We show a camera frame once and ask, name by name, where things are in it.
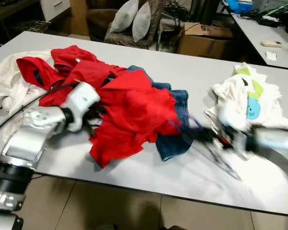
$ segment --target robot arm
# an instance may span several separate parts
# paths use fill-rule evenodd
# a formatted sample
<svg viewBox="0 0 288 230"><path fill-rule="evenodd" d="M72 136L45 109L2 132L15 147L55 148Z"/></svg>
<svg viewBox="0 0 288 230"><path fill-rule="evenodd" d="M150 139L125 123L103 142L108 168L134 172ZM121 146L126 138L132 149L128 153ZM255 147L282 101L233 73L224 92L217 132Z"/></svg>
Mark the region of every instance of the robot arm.
<svg viewBox="0 0 288 230"><path fill-rule="evenodd" d="M37 107L25 112L23 126L8 140L0 155L0 212L21 209L25 190L46 149L47 140L66 128L70 131L81 129L84 114L99 100L95 89L81 82L67 96L62 108ZM6 219L3 223L12 223L8 221L11 218L20 220L12 214L0 214L0 219Z"/></svg>

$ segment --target brown armchair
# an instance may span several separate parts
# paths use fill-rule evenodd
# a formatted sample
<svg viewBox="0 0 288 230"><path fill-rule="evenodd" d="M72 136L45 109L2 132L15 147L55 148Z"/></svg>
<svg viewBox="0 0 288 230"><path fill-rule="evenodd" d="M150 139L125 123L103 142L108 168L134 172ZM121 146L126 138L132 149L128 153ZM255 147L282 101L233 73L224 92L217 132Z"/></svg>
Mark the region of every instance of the brown armchair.
<svg viewBox="0 0 288 230"><path fill-rule="evenodd" d="M132 37L132 30L129 28L122 33L110 33L110 27L108 27L108 31L105 37L105 42L111 44L117 44L122 46L133 46L133 47L140 47L140 48L148 48L153 43L154 35L159 24L159 20L161 17L161 13L167 3L167 0L145 0L142 1L142 4L146 1L149 2L152 17L150 22L150 27L147 32L147 35L138 42L134 42Z"/></svg>
<svg viewBox="0 0 288 230"><path fill-rule="evenodd" d="M128 0L86 0L86 21L91 40L104 41L109 24L118 9ZM146 0L139 0L142 6Z"/></svg>

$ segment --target denim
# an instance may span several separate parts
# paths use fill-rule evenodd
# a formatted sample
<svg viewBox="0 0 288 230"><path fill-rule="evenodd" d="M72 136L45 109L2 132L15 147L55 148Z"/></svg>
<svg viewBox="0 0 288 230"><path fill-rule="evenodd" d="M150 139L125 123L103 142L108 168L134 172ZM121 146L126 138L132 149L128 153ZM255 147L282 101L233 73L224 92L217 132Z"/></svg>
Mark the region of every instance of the denim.
<svg viewBox="0 0 288 230"><path fill-rule="evenodd" d="M138 69L141 69L145 72L143 68L137 66L130 66L127 68L127 71L135 71ZM172 87L169 83L154 82L148 75L147 77L152 81L152 87L160 90L168 89L172 93L173 98L176 100L175 111L177 113L178 119L181 121L181 126L188 127L188 92L186 90L172 90ZM165 136L158 134L156 146L162 161L167 161L174 156L185 153L191 145L188 144L181 136Z"/></svg>

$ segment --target white table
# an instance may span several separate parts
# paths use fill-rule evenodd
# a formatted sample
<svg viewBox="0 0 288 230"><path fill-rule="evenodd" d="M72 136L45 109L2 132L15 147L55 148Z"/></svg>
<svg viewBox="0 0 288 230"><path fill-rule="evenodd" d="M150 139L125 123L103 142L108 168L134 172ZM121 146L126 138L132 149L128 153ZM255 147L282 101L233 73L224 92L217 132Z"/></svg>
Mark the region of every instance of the white table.
<svg viewBox="0 0 288 230"><path fill-rule="evenodd" d="M214 105L209 87L230 77L235 62L191 57L144 49L110 45L80 39L24 32L0 48L0 61L9 54L78 45L106 63L128 67L137 65L158 82L169 82L173 89L189 92L189 111L209 124L204 110ZM288 70L255 66L268 75L268 82L279 85L281 104L288 117ZM0 111L0 121L5 113ZM288 180L282 171L258 157L244 162L235 155L243 182L220 170L192 148L187 153L162 162L155 144L127 159L112 161L101 170L89 156L91 143L85 132L64 133L53 138L42 156L37 172L119 187L160 193L183 199L226 206L288 214Z"/></svg>
<svg viewBox="0 0 288 230"><path fill-rule="evenodd" d="M267 65L288 68L288 34L283 26L273 28L259 25L256 21L241 19L237 14L234 14L232 17ZM283 44L283 47L265 47L260 44L262 40L278 41ZM267 59L266 51L275 52L277 60L272 61Z"/></svg>

